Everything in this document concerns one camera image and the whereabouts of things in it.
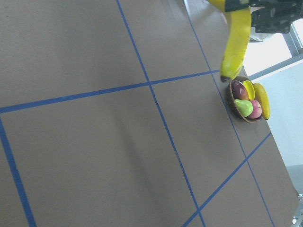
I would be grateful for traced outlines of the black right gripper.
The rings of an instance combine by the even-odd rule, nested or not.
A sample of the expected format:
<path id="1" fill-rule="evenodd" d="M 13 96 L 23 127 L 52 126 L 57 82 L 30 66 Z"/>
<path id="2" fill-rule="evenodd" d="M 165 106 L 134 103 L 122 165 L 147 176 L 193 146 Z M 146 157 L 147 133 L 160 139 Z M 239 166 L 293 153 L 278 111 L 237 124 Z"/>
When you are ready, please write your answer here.
<path id="1" fill-rule="evenodd" d="M 293 22 L 303 18 L 301 0 L 226 0 L 225 12 L 256 8 L 251 13 L 251 26 L 256 33 L 287 34 Z"/>

